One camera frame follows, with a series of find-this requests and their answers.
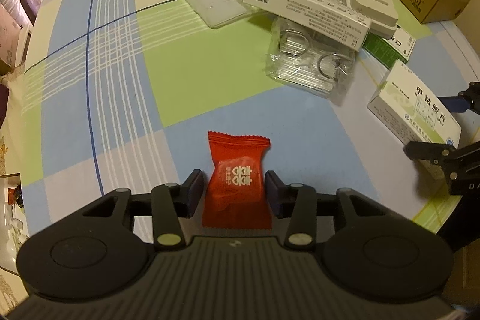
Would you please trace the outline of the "green white spray box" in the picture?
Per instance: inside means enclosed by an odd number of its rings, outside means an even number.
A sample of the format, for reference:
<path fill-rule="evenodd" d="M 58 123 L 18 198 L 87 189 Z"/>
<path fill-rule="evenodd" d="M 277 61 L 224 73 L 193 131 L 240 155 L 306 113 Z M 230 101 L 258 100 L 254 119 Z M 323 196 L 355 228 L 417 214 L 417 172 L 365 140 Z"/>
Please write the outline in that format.
<path fill-rule="evenodd" d="M 397 60 L 408 63 L 415 44 L 416 39 L 398 25 L 390 39 L 370 32 L 363 48 L 383 66 L 391 69 Z"/>

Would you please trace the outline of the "white power adapter plug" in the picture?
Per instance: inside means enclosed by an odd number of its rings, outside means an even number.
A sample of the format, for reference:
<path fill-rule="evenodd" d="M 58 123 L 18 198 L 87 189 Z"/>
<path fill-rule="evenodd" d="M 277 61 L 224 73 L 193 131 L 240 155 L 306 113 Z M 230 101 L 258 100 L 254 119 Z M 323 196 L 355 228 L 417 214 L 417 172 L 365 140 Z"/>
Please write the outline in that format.
<path fill-rule="evenodd" d="M 399 15 L 392 0 L 345 0 L 346 5 L 371 21 L 370 32 L 391 39 L 397 30 Z"/>

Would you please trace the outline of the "bag of metal rings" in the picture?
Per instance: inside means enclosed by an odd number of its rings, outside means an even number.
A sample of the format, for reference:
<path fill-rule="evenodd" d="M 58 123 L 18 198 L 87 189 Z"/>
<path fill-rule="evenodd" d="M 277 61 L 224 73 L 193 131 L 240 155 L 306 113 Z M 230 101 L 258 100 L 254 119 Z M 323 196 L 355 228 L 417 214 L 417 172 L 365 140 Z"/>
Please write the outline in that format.
<path fill-rule="evenodd" d="M 352 83 L 356 52 L 282 17 L 275 18 L 271 33 L 266 75 L 341 104 Z"/>

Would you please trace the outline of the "checkered tablecloth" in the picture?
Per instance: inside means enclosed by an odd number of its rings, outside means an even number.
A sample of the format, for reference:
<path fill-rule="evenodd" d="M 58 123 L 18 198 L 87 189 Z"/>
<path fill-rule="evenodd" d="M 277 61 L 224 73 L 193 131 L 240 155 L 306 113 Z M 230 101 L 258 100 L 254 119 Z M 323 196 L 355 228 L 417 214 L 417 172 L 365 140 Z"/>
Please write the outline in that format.
<path fill-rule="evenodd" d="M 439 229 L 458 199 L 368 110 L 385 68 L 361 52 L 335 105 L 265 74 L 270 26 L 211 29 L 184 0 L 43 0 L 24 74 L 29 231 L 115 188 L 211 173 L 210 131 L 269 138 L 264 168 L 287 183 L 354 188 Z"/>

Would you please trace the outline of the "red candy packet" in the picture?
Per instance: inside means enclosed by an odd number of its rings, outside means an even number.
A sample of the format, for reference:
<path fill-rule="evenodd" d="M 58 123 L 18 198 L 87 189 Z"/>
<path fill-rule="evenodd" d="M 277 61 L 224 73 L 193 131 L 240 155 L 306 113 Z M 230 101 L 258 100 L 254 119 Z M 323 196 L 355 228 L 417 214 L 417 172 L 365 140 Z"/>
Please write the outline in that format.
<path fill-rule="evenodd" d="M 270 230 L 262 158 L 270 148 L 264 136 L 208 132 L 214 171 L 205 196 L 202 225 L 233 230 Z"/>

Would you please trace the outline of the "clear plastic tray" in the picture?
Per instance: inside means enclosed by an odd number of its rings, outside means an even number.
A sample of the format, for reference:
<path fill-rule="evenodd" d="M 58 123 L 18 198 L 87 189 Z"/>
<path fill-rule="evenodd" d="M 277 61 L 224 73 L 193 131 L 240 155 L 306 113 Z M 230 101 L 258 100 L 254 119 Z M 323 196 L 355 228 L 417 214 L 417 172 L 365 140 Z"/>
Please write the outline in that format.
<path fill-rule="evenodd" d="M 258 9 L 242 0 L 185 0 L 209 28 L 221 28 L 250 17 Z"/>

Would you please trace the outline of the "white medicine box blue text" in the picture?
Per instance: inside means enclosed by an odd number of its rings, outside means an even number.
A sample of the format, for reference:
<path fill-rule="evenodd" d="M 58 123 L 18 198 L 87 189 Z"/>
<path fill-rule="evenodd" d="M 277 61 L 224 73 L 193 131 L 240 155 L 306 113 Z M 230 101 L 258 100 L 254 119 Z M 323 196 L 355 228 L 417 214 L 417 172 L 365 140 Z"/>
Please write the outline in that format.
<path fill-rule="evenodd" d="M 461 126 L 434 93 L 400 60 L 387 72 L 368 109 L 404 144 L 410 141 L 457 148 Z"/>

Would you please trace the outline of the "white long medicine box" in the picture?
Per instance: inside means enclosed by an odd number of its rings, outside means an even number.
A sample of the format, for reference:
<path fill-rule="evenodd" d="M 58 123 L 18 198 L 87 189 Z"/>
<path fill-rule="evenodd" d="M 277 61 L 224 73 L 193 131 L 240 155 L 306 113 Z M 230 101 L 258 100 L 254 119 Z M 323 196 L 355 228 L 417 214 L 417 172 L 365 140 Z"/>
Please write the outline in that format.
<path fill-rule="evenodd" d="M 371 19 L 335 0 L 242 0 L 358 52 L 371 26 Z"/>

